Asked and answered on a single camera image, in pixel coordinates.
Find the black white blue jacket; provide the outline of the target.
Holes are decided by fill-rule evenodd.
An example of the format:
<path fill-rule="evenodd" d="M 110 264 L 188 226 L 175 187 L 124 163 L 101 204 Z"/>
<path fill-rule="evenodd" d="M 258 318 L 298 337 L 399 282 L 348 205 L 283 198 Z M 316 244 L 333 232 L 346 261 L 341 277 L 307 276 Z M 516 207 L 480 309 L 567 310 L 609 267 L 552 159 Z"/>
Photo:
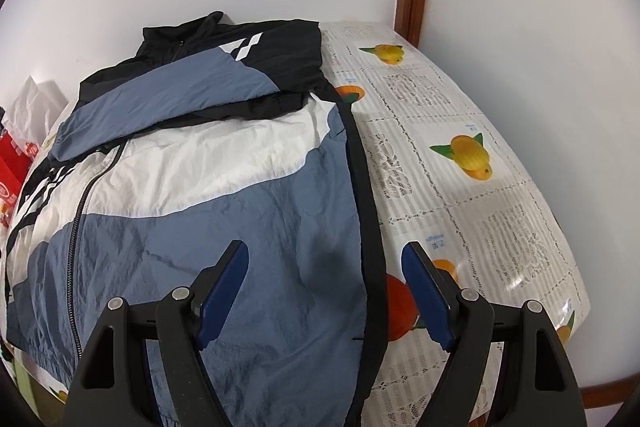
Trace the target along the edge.
<path fill-rule="evenodd" d="M 357 426 L 387 347 L 385 256 L 350 106 L 312 20 L 145 29 L 85 79 L 2 248 L 1 337 L 69 384 L 107 301 L 248 271 L 203 355 L 238 426 Z"/>

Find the fruit print lace tablecloth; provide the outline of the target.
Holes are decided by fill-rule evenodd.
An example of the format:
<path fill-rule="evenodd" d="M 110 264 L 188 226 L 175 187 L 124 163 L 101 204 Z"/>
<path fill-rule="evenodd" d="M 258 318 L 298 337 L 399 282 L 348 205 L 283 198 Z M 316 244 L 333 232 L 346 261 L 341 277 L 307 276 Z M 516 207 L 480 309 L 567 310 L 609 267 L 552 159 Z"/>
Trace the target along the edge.
<path fill-rule="evenodd" d="M 588 299 L 570 246 L 521 161 L 465 93 L 392 30 L 317 23 L 322 69 L 350 106 L 367 157 L 385 256 L 387 347 L 357 426 L 420 426 L 448 353 L 431 340 L 401 269 L 419 243 L 435 267 L 491 303 L 539 301 L 565 349 Z M 63 403 L 70 387 L 28 361 Z M 491 347 L 471 421 L 486 421 L 502 346 Z M 159 426 L 182 426 L 160 346 L 148 343 Z"/>

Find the red paper shopping bag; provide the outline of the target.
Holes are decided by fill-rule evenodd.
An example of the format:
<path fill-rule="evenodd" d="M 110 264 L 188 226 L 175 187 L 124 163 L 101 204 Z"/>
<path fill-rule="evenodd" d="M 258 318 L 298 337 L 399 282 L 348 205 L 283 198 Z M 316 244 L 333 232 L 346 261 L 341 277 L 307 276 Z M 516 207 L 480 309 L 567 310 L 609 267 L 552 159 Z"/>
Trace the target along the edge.
<path fill-rule="evenodd" d="M 12 139 L 6 130 L 0 140 L 0 198 L 1 224 L 7 228 L 17 203 L 28 170 L 35 159 L 39 147 L 32 142 L 26 143 L 26 150 Z"/>

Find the white Miniso plastic bag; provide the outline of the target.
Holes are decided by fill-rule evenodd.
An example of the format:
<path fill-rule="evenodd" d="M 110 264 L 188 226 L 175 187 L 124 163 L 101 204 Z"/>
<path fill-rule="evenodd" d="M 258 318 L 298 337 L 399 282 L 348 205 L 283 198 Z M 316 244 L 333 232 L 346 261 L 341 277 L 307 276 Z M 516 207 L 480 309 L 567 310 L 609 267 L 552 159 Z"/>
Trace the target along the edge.
<path fill-rule="evenodd" d="M 43 144 L 66 105 L 67 98 L 55 81 L 35 82 L 28 77 L 4 111 L 2 126 L 27 153 L 29 147 Z"/>

